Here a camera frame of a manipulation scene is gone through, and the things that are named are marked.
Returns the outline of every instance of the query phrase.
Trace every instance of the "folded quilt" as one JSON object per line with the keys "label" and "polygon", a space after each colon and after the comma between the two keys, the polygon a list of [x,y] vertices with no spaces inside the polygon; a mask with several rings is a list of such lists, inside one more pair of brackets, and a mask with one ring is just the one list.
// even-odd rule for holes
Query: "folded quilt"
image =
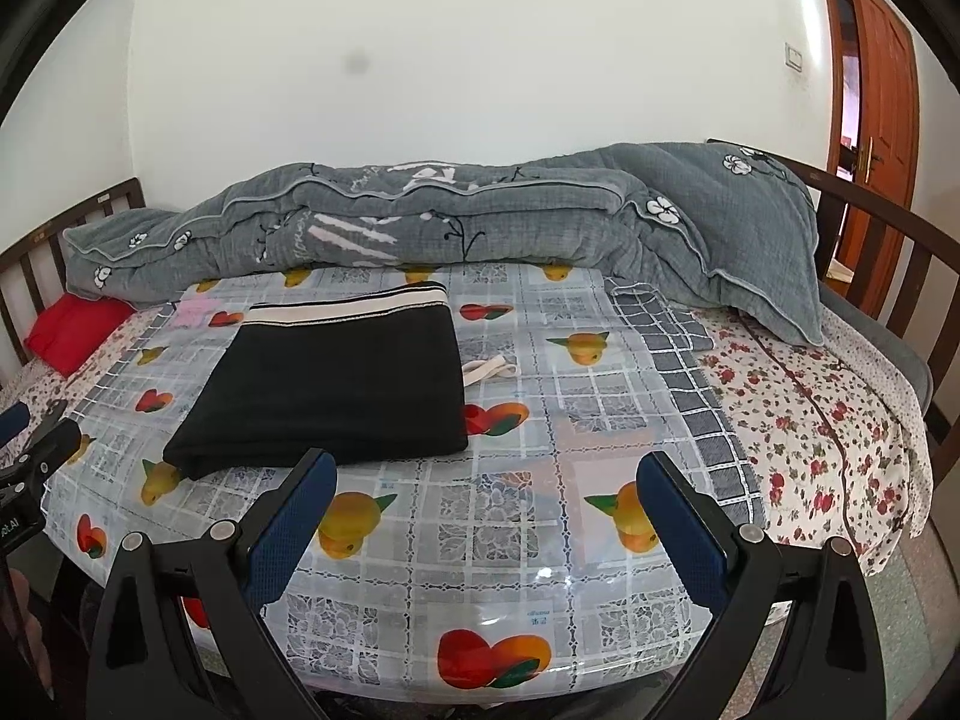
{"label": "folded quilt", "polygon": [[200,479],[229,466],[294,466],[310,447],[337,464],[467,448],[442,284],[253,306],[163,459]]}
{"label": "folded quilt", "polygon": [[808,191],[728,143],[618,143],[507,167],[300,163],[184,213],[136,209],[64,237],[71,292],[138,307],[200,280],[315,263],[556,262],[823,342]]}

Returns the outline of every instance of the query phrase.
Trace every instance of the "orange fruit print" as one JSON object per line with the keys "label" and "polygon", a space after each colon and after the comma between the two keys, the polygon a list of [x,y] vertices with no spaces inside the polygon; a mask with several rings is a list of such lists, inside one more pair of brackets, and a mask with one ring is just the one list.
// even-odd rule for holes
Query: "orange fruit print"
{"label": "orange fruit print", "polygon": [[493,647],[474,631],[457,629],[440,637],[437,670],[452,688],[515,688],[550,664],[550,645],[536,635],[517,635]]}

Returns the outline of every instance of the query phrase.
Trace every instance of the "pink tag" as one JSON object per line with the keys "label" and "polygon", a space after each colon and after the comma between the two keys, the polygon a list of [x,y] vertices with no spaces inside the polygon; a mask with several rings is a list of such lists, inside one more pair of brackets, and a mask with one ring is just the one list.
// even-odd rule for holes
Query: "pink tag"
{"label": "pink tag", "polygon": [[184,298],[176,306],[168,327],[203,327],[210,314],[215,314],[221,307],[222,303],[213,298]]}

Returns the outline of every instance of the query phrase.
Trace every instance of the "fruit print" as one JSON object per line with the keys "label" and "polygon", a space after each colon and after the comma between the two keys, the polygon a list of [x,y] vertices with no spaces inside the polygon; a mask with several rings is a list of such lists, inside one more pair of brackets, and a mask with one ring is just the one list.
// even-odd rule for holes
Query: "fruit print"
{"label": "fruit print", "polygon": [[156,389],[148,389],[140,396],[134,408],[138,412],[153,413],[165,409],[173,402],[174,396],[171,392],[157,392]]}
{"label": "fruit print", "polygon": [[291,271],[283,271],[283,285],[285,287],[299,287],[306,277],[310,275],[309,268],[294,268]]}
{"label": "fruit print", "polygon": [[107,552],[107,534],[103,528],[91,527],[89,514],[81,514],[77,520],[77,546],[91,560],[104,557]]}
{"label": "fruit print", "polygon": [[181,600],[184,602],[184,611],[186,611],[187,616],[193,620],[194,625],[209,631],[210,622],[206,619],[206,610],[203,608],[203,604],[200,603],[200,599],[181,598]]}
{"label": "fruit print", "polygon": [[243,312],[237,311],[228,314],[226,311],[218,311],[210,317],[210,327],[230,327],[233,324],[243,322]]}
{"label": "fruit print", "polygon": [[547,281],[563,281],[570,275],[573,265],[541,265]]}
{"label": "fruit print", "polygon": [[631,552],[642,555],[659,544],[654,526],[637,496],[637,482],[623,485],[616,495],[587,495],[584,501],[613,518],[620,543]]}
{"label": "fruit print", "polygon": [[83,435],[80,436],[80,446],[77,448],[76,452],[74,452],[72,455],[70,455],[69,458],[67,458],[66,464],[68,466],[73,466],[74,463],[76,463],[77,461],[80,461],[80,458],[86,454],[86,450],[90,449],[90,445],[93,442],[95,442],[95,440],[96,439],[93,439],[93,437],[90,437],[85,433],[83,433]]}
{"label": "fruit print", "polygon": [[167,350],[166,346],[154,346],[151,349],[141,349],[140,359],[136,361],[138,365],[149,365],[157,357],[160,357]]}
{"label": "fruit print", "polygon": [[484,409],[473,403],[464,406],[468,436],[502,436],[525,422],[530,409],[522,403],[498,403]]}
{"label": "fruit print", "polygon": [[550,645],[536,635],[517,635],[493,647],[474,631],[457,629],[440,637],[437,670],[452,688],[515,688],[550,664]]}
{"label": "fruit print", "polygon": [[481,306],[478,303],[466,303],[460,307],[460,316],[467,319],[467,322],[476,322],[477,319],[486,319],[492,322],[493,319],[500,319],[504,314],[509,314],[514,308],[504,303],[496,303],[490,306]]}
{"label": "fruit print", "polygon": [[179,469],[171,466],[169,463],[151,463],[149,460],[142,460],[143,472],[147,478],[140,488],[140,499],[144,506],[152,506],[163,495],[172,493],[176,486],[181,483],[181,473]]}
{"label": "fruit print", "polygon": [[405,265],[400,270],[403,271],[407,284],[419,284],[429,279],[436,269],[435,265]]}
{"label": "fruit print", "polygon": [[557,346],[565,346],[573,362],[578,365],[596,365],[607,348],[610,333],[573,333],[566,338],[548,338]]}
{"label": "fruit print", "polygon": [[333,560],[356,555],[364,539],[380,524],[380,516],[397,495],[373,498],[366,493],[338,493],[317,527],[320,549]]}

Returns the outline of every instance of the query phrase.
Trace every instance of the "screw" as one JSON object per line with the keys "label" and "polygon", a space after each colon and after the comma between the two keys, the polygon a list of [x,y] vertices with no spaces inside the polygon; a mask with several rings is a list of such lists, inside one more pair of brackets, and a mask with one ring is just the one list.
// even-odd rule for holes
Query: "screw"
{"label": "screw", "polygon": [[837,555],[842,555],[843,557],[846,557],[853,552],[853,547],[850,546],[850,542],[841,536],[834,536],[830,540],[830,549],[836,552]]}
{"label": "screw", "polygon": [[739,533],[743,541],[749,541],[751,544],[763,541],[763,531],[755,525],[741,525]]}
{"label": "screw", "polygon": [[226,541],[236,533],[237,526],[229,519],[222,519],[220,522],[214,522],[210,527],[210,538],[213,541]]}
{"label": "screw", "polygon": [[136,533],[136,531],[134,531],[133,533],[127,533],[126,536],[123,537],[123,541],[120,542],[120,546],[122,546],[128,552],[133,552],[133,550],[139,549],[142,543],[143,534]]}

